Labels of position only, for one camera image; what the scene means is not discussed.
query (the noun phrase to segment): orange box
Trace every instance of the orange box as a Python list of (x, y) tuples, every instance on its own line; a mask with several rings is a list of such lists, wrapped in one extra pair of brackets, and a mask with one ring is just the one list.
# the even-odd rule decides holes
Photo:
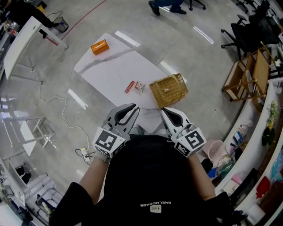
[(109, 46), (105, 39), (92, 45), (92, 52), (94, 53), (94, 55), (98, 55), (107, 49), (109, 49)]

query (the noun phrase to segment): person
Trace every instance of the person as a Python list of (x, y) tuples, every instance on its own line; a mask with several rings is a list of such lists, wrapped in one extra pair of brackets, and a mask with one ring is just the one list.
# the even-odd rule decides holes
[[(23, 26), (33, 16), (45, 27), (52, 28), (59, 25), (50, 21), (39, 9), (23, 0), (0, 0), (0, 8), (3, 11), (0, 16), (2, 23), (9, 19)], [(47, 37), (47, 34), (43, 30), (39, 32), (43, 34), (43, 38)]]
[(152, 0), (149, 1), (149, 6), (151, 7), (152, 12), (157, 16), (160, 16), (159, 7), (169, 6), (169, 5), (171, 5), (170, 8), (171, 12), (187, 14), (187, 12), (181, 9), (180, 6), (183, 3), (183, 1), (184, 0)]
[[(232, 225), (239, 220), (242, 215), (235, 214), (226, 193), (215, 197), (196, 154), (186, 158), (167, 140), (157, 135), (131, 135), (110, 164), (96, 152), (81, 181), (69, 186), (50, 226), (119, 222)], [(104, 177), (104, 197), (99, 201)]]

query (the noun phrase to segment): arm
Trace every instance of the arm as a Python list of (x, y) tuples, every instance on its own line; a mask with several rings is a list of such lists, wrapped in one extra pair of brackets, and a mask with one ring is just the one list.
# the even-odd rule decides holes
[(207, 173), (205, 172), (196, 154), (190, 155), (190, 157), (188, 158), (188, 162), (191, 168), (192, 178), (199, 195), (204, 200), (214, 198), (214, 186), (212, 185)]
[(94, 204), (97, 204), (104, 177), (109, 164), (99, 158), (94, 158), (91, 166), (80, 181), (80, 185), (87, 191)]

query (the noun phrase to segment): trash bin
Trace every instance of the trash bin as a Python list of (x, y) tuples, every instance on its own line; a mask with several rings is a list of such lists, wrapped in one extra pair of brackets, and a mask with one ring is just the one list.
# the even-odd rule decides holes
[(56, 26), (55, 29), (61, 33), (67, 31), (67, 29), (69, 28), (69, 25), (66, 23), (62, 16), (56, 18), (56, 20), (54, 20), (54, 23), (59, 23), (59, 25)]

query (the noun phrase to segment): gray marble floor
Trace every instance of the gray marble floor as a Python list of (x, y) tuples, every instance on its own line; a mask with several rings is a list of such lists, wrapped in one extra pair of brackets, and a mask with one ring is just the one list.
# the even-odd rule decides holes
[[(89, 85), (75, 71), (74, 66), (88, 48), (104, 33), (121, 40), (154, 65), (170, 75), (179, 72), (187, 79), (189, 94), (174, 104), (184, 111), (207, 139), (223, 139), (229, 131), (239, 109), (240, 102), (230, 102), (221, 87), (237, 59), (233, 48), (221, 49), (220, 45), (231, 42), (220, 30), (231, 31), (230, 24), (238, 20), (237, 14), (244, 12), (230, 0), (202, 0), (207, 6), (203, 10), (194, 2), (193, 11), (188, 4), (182, 8), (187, 15), (161, 11), (156, 17), (147, 0), (107, 0), (81, 20), (64, 38), (67, 50), (56, 47), (40, 34), (28, 46), (20, 59), (31, 64), (36, 72), (19, 73), (43, 80), (41, 97), (45, 100), (54, 95), (67, 100), (65, 117), (70, 126), (79, 125), (92, 141), (96, 129), (114, 107), (101, 93)], [(51, 0), (46, 15), (63, 11), (62, 16), (70, 28), (75, 25), (101, 0)], [(209, 42), (194, 27), (203, 31)], [(120, 31), (140, 45), (131, 45), (115, 35)], [(82, 108), (69, 94), (75, 92), (87, 104)], [(61, 114), (64, 100), (57, 98), (49, 103), (39, 100), (39, 89), (32, 83), (3, 79), (0, 87), (0, 117), (46, 116), (48, 124), (56, 132), (52, 143), (45, 149), (37, 145), (29, 157), (31, 162), (65, 191), (72, 181), (79, 181), (88, 168), (75, 149), (87, 146), (86, 136), (77, 128), (69, 129)], [(0, 155), (12, 153), (0, 123)]]

